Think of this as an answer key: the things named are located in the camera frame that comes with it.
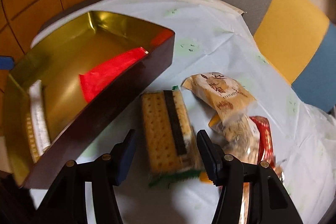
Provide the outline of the grey yellow blue chair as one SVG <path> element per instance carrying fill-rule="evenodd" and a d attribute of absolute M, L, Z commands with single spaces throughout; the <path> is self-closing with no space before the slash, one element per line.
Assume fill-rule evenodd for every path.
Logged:
<path fill-rule="evenodd" d="M 222 0 L 244 11 L 261 54 L 303 102 L 335 106 L 335 25 L 309 0 Z"/>

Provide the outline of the red snack pack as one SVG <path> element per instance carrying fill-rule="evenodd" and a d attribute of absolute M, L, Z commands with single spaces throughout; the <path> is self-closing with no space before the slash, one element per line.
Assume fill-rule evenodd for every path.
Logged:
<path fill-rule="evenodd" d="M 272 133 L 268 119 L 262 116 L 251 116 L 250 119 L 255 123 L 260 135 L 258 162 L 266 161 L 275 168 Z"/>

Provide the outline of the cracker sandwich snack pack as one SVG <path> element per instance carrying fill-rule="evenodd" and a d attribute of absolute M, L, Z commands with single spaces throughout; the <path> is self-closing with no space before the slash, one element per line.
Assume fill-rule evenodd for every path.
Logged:
<path fill-rule="evenodd" d="M 143 93 L 141 109 L 150 168 L 149 186 L 198 178 L 203 163 L 179 88 Z"/>

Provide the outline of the clear nut snack bag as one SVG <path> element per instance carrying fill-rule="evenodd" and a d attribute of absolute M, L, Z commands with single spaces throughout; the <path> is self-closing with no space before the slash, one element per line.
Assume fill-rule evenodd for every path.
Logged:
<path fill-rule="evenodd" d="M 257 164 L 260 133 L 256 124 L 247 115 L 223 124 L 218 114 L 209 121 L 209 127 L 224 138 L 221 147 L 242 162 Z"/>

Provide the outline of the gold tin box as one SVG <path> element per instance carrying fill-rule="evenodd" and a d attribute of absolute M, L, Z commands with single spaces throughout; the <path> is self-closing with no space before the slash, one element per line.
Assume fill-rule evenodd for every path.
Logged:
<path fill-rule="evenodd" d="M 66 161 L 90 143 L 173 61 L 173 30 L 107 11 L 63 24 L 10 71 L 3 132 L 13 177 L 25 188 L 48 188 Z M 42 81 L 51 145 L 33 163 L 26 131 L 29 87 Z"/>

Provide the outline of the beige pastry snack pack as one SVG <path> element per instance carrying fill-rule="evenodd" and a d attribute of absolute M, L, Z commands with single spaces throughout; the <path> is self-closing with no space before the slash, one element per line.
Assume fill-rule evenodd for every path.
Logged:
<path fill-rule="evenodd" d="M 222 124 L 239 119 L 256 101 L 239 82 L 219 72 L 192 75 L 182 86 L 213 108 Z"/>

